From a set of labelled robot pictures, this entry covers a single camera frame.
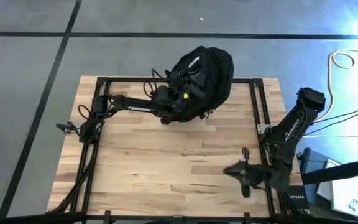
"wooden tabletop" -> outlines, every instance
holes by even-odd
[[[96,79],[80,80],[70,118],[77,125],[84,121],[77,106],[91,107]],[[271,122],[278,124],[286,114],[278,79],[263,81]],[[139,82],[112,83],[110,94],[147,99]],[[229,99],[209,119],[162,125],[150,113],[120,111],[105,121],[88,214],[111,210],[115,215],[269,216],[263,190],[243,198],[239,181],[222,173],[242,159],[242,147],[249,149],[251,164],[260,164],[249,84],[233,83]],[[66,135],[48,210],[74,185],[81,149],[77,135]],[[302,185],[296,160],[293,173],[290,184]],[[275,191],[273,199],[279,212]]]

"black floor stripe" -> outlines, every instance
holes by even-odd
[[[0,37],[63,37],[61,32],[0,32]]]
[[[222,38],[222,39],[306,39],[352,40],[358,35],[340,34],[194,34],[194,33],[87,33],[72,32],[70,37],[150,37],[150,38]]]
[[[76,16],[78,14],[78,10],[81,6],[81,0],[77,0],[74,6],[74,10],[71,14],[69,23],[66,28],[66,32],[70,32],[73,28]],[[9,209],[12,205],[17,186],[19,185],[20,179],[22,177],[22,173],[24,171],[25,163],[27,162],[27,159],[29,158],[30,150],[32,147],[32,144],[35,139],[35,135],[37,134],[38,127],[40,125],[42,115],[45,111],[45,107],[47,105],[47,101],[50,95],[50,92],[52,90],[53,83],[56,79],[56,75],[60,66],[60,62],[62,61],[64,51],[67,46],[68,42],[68,35],[65,35],[62,39],[62,42],[60,43],[59,50],[56,54],[55,61],[53,62],[52,69],[49,73],[48,80],[45,84],[44,90],[42,92],[41,100],[38,104],[37,110],[35,111],[34,119],[31,123],[29,133],[27,134],[27,137],[24,142],[24,146],[22,149],[22,152],[19,157],[19,161],[17,162],[15,171],[13,173],[11,182],[9,183],[9,186],[7,188],[4,200],[2,201],[2,205],[0,208],[0,218],[7,217],[7,214],[9,212]]]

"white cable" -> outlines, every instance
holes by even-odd
[[[333,92],[333,88],[331,86],[331,62],[334,62],[335,65],[337,65],[339,68],[343,68],[343,69],[350,69],[351,67],[354,66],[355,64],[355,60],[352,56],[350,56],[348,53],[344,53],[344,52],[357,52],[358,53],[358,50],[353,50],[353,49],[340,49],[340,50],[337,50],[335,52],[333,52],[330,56],[329,56],[329,59],[328,59],[328,91],[329,91],[329,95],[331,96],[331,103],[329,104],[329,107],[328,107],[328,110],[327,112],[325,112],[324,115],[322,115],[322,117],[318,118],[315,120],[315,122],[317,121],[321,121],[322,119],[324,119],[325,117],[327,117],[327,115],[329,114],[329,112],[331,112],[333,106],[334,106],[334,102],[335,102],[335,97],[334,97],[334,92]],[[336,61],[336,58],[335,56],[337,54],[341,54],[341,55],[345,55],[347,57],[349,57],[351,60],[352,60],[352,64],[350,66],[343,66],[341,64],[339,64],[337,61]]]
[[[347,136],[347,135],[318,135],[318,136],[303,136],[304,138],[323,138],[323,137],[334,137],[334,138],[358,138],[358,136]]]

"black backpack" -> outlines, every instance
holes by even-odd
[[[216,47],[197,47],[183,56],[167,75],[169,89],[177,97],[173,121],[186,122],[196,116],[203,119],[230,95],[233,60]]]

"floor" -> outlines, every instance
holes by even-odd
[[[45,211],[64,138],[55,124],[69,118],[81,75],[149,76],[199,45],[227,50],[235,77],[278,77],[290,110],[303,86],[329,98],[328,55],[358,49],[358,0],[0,0],[0,207],[25,148],[8,216]],[[358,109],[355,57],[353,69],[332,69],[330,116]],[[317,134],[358,135],[358,117]],[[305,147],[358,161],[358,138]]]

